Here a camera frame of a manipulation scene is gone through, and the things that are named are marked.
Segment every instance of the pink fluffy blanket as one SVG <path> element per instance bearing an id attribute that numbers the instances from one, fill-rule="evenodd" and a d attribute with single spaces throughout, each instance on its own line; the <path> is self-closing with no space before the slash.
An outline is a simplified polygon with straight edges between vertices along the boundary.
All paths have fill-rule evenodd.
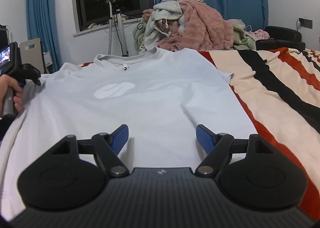
<path id="1" fill-rule="evenodd" d="M 183 48 L 197 51 L 231 49 L 233 25 L 225 21 L 217 10 L 193 0 L 181 1 L 180 7 L 184 23 L 180 25 L 178 20 L 169 23 L 171 35 L 160 40 L 158 47 L 169 51 Z"/>

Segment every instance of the pile of clothes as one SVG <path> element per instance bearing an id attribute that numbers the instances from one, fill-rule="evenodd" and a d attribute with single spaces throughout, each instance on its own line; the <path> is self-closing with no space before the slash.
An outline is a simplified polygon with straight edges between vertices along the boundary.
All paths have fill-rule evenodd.
<path id="1" fill-rule="evenodd" d="M 178 51 L 253 49 L 266 32 L 246 32 L 241 20 L 224 20 L 204 0 L 162 0 L 143 12 L 141 22 L 133 30 L 135 47 L 142 54 L 154 46 Z"/>

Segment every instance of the metal screw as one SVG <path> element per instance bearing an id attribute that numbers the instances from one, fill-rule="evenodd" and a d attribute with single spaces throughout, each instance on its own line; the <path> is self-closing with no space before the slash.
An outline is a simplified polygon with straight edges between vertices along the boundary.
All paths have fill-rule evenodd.
<path id="1" fill-rule="evenodd" d="M 115 175 L 122 175 L 126 172 L 126 168 L 118 165 L 118 166 L 114 166 L 111 168 L 111 173 L 115 174 Z"/>
<path id="2" fill-rule="evenodd" d="M 198 168 L 198 172 L 203 175 L 210 175 L 213 173 L 213 168 L 207 165 Z"/>

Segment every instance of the camera screen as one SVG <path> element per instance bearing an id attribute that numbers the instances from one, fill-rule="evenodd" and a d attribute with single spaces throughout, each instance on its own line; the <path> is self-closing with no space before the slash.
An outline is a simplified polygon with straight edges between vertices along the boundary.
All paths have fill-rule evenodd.
<path id="1" fill-rule="evenodd" d="M 0 52 L 0 67 L 10 61 L 10 47 Z"/>

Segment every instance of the white logo print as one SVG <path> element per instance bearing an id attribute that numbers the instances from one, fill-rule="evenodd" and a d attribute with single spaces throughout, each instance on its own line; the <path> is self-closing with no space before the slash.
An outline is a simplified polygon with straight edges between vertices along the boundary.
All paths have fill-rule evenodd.
<path id="1" fill-rule="evenodd" d="M 131 82 L 109 84 L 97 90 L 94 96 L 98 99 L 119 97 L 135 86 L 136 85 Z"/>
<path id="2" fill-rule="evenodd" d="M 165 173 L 167 173 L 166 170 L 161 169 L 160 171 L 157 172 L 159 175 L 164 175 Z"/>

